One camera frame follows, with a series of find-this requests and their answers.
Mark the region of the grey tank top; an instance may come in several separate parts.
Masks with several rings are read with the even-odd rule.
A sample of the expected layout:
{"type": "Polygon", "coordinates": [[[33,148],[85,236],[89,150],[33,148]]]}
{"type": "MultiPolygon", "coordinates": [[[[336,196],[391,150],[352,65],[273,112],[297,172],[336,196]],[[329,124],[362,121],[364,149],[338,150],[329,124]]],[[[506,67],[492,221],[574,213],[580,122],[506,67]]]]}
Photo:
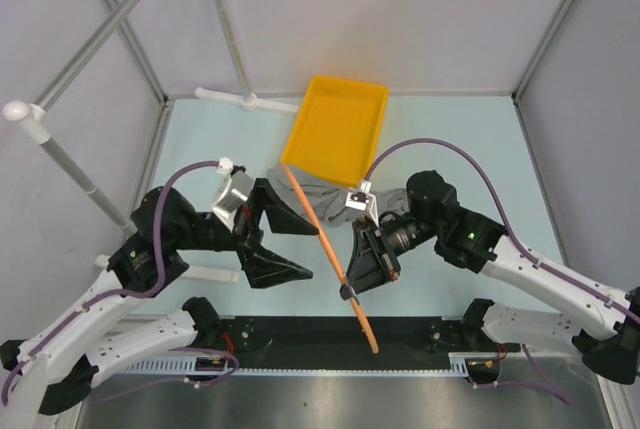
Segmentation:
{"type": "MultiPolygon", "coordinates": [[[[346,206],[347,187],[320,178],[294,165],[290,165],[289,168],[305,192],[316,216],[324,225],[337,227],[352,223],[359,217],[359,211],[346,206]]],[[[298,215],[309,220],[282,167],[278,165],[268,169],[266,176],[278,197],[298,215]]],[[[402,214],[408,211],[406,190],[403,188],[377,191],[374,195],[380,214],[387,211],[402,214]]]]}

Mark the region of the orange wire hanger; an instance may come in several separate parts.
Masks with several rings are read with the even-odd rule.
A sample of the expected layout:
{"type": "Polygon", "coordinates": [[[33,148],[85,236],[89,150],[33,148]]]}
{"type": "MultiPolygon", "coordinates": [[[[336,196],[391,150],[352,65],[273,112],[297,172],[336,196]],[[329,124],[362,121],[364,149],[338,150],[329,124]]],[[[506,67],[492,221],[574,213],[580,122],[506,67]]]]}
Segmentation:
{"type": "Polygon", "coordinates": [[[291,171],[291,169],[289,168],[288,164],[285,162],[281,162],[281,167],[282,170],[284,172],[284,174],[286,175],[286,177],[288,178],[297,198],[299,199],[302,207],[304,208],[307,216],[310,219],[310,222],[317,228],[318,230],[318,239],[327,255],[327,258],[334,270],[334,273],[336,275],[336,277],[338,278],[341,287],[342,288],[346,288],[349,298],[348,301],[351,305],[351,308],[356,316],[356,319],[361,327],[362,332],[364,333],[364,335],[366,336],[366,339],[368,341],[368,344],[370,346],[371,352],[373,354],[378,354],[380,351],[379,348],[379,344],[377,341],[377,338],[375,336],[375,333],[371,327],[371,324],[369,322],[369,319],[362,307],[362,305],[360,304],[357,296],[355,295],[355,292],[353,291],[348,278],[346,276],[346,273],[343,269],[343,266],[331,244],[331,241],[329,239],[329,237],[326,234],[326,231],[324,230],[322,223],[320,221],[320,219],[317,217],[309,199],[307,198],[304,190],[302,189],[301,185],[299,184],[297,178],[295,177],[294,173],[291,171]]]}

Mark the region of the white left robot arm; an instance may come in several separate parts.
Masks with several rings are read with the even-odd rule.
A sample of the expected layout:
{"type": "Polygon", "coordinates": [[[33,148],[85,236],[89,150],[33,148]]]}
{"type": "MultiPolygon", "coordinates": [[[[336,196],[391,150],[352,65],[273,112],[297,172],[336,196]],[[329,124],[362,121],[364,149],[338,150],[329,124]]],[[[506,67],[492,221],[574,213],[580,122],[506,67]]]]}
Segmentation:
{"type": "Polygon", "coordinates": [[[53,324],[24,341],[7,340],[1,363],[9,376],[1,392],[40,381],[29,394],[29,415],[53,416],[82,402],[113,374],[172,350],[201,350],[217,369],[236,368],[221,345],[223,324],[205,297],[188,299],[174,313],[136,330],[111,335],[122,317],[164,291],[189,268],[183,251],[232,252],[249,285],[266,289],[312,278],[310,270],[262,245],[260,221],[275,234],[315,236],[317,228],[296,214],[264,178],[228,177],[211,212],[197,211],[173,187],[148,192],[131,218],[135,232],[109,257],[95,282],[53,324]]]}

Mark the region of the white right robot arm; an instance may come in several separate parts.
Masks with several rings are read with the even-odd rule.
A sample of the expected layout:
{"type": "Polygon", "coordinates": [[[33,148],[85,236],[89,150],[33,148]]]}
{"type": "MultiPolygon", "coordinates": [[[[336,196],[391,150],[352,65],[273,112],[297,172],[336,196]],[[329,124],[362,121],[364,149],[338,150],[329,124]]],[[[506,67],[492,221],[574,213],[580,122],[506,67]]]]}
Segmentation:
{"type": "Polygon", "coordinates": [[[358,216],[340,288],[343,299],[396,281],[400,256],[431,241],[446,263],[514,286],[552,309],[528,311],[475,299],[460,321],[469,348],[538,346],[576,356],[609,381],[630,385],[636,380],[638,290],[607,288],[519,245],[504,225],[461,206],[455,187],[435,171],[408,179],[404,213],[379,214],[369,186],[364,181],[346,196],[346,207],[358,216]]]}

